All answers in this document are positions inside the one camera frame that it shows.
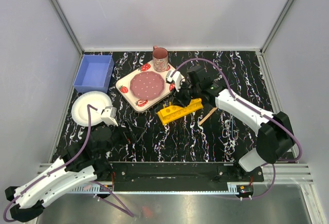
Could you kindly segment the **yellow plastic test tube rack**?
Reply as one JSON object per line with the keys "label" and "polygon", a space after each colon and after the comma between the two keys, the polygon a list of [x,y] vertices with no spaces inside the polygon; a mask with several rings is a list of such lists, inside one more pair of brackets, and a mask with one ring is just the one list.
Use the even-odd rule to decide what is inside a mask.
{"label": "yellow plastic test tube rack", "polygon": [[163,109],[157,112],[157,115],[160,118],[162,124],[166,125],[202,108],[202,100],[198,98],[192,99],[190,104],[186,107],[181,107],[177,105],[165,106]]}

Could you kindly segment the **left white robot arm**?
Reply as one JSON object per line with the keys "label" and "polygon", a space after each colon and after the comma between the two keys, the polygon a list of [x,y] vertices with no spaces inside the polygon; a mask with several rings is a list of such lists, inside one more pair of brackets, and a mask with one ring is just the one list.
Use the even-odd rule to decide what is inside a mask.
{"label": "left white robot arm", "polygon": [[5,189],[9,204],[6,222],[27,222],[59,197],[85,183],[113,181],[116,177],[105,154],[116,146],[138,141],[143,129],[125,120],[118,126],[89,126],[83,141],[74,143],[43,173],[22,186]]}

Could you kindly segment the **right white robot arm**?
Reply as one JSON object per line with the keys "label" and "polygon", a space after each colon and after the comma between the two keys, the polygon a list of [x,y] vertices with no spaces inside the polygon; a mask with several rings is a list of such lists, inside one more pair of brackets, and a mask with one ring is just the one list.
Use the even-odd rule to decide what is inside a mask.
{"label": "right white robot arm", "polygon": [[216,80],[201,66],[194,66],[184,78],[179,71],[170,71],[166,81],[175,85],[174,96],[178,105],[186,107],[191,100],[200,98],[226,111],[246,124],[257,136],[255,148],[242,156],[233,168],[234,177],[245,181],[258,166],[274,164],[295,145],[293,130],[287,114],[274,114],[255,106],[230,90],[224,79]]}

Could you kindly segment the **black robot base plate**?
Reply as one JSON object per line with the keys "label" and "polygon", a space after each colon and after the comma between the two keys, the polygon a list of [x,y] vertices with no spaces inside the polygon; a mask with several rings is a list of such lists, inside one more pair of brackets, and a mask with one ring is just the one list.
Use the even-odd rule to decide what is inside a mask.
{"label": "black robot base plate", "polygon": [[235,163],[223,162],[113,162],[101,178],[115,184],[206,185],[263,182],[260,167],[243,171]]}

